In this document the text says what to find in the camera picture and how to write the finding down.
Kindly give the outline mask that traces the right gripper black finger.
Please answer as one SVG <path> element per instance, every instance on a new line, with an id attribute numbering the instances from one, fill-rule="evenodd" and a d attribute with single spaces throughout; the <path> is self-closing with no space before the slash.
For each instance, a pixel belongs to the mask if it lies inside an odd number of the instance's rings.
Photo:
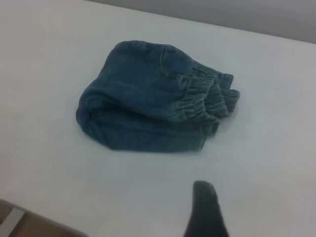
<path id="1" fill-rule="evenodd" d="M 214 186 L 206 181 L 193 184 L 192 212 L 186 237 L 229 237 Z"/>

